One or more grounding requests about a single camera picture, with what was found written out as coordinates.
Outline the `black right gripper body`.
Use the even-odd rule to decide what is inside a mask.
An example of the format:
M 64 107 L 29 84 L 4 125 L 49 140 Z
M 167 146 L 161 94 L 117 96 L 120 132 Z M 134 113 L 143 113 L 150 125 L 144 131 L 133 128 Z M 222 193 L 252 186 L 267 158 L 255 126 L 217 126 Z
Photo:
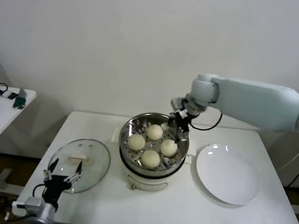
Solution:
M 176 113 L 176 124 L 183 130 L 189 130 L 189 124 L 191 123 L 194 116 L 189 114 L 187 110 L 178 110 Z

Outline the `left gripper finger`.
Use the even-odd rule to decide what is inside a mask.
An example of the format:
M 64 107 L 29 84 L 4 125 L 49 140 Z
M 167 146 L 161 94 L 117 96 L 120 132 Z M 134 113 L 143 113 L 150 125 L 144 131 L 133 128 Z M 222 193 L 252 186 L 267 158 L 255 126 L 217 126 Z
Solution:
M 83 162 L 80 162 L 79 165 L 77 166 L 76 172 L 73 175 L 68 176 L 65 179 L 65 182 L 67 182 L 69 184 L 76 184 L 81 179 L 82 165 L 83 165 Z
M 44 180 L 50 180 L 52 178 L 52 172 L 56 168 L 58 164 L 58 158 L 54 160 L 51 164 L 49 164 L 48 168 L 43 171 Z

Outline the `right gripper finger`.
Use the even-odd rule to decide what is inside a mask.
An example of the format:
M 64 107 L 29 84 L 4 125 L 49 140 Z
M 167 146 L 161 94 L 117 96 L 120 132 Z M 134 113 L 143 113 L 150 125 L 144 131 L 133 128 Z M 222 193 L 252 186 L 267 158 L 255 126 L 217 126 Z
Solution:
M 181 127 L 177 126 L 176 132 L 175 132 L 175 142 L 176 143 L 186 142 L 187 138 L 188 138 L 188 132 L 183 131 L 183 129 Z
M 176 115 L 175 113 L 170 113 L 169 114 L 169 118 L 168 118 L 168 121 L 167 121 L 167 125 L 169 127 L 176 127 L 177 124 L 176 124 Z

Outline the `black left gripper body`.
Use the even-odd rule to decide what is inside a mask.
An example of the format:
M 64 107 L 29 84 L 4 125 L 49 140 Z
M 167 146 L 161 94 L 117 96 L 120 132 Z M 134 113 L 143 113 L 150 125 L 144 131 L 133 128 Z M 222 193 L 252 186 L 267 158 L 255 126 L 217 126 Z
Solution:
M 52 175 L 51 179 L 44 182 L 46 190 L 43 194 L 45 201 L 58 202 L 61 193 L 72 187 L 72 183 L 66 176 Z

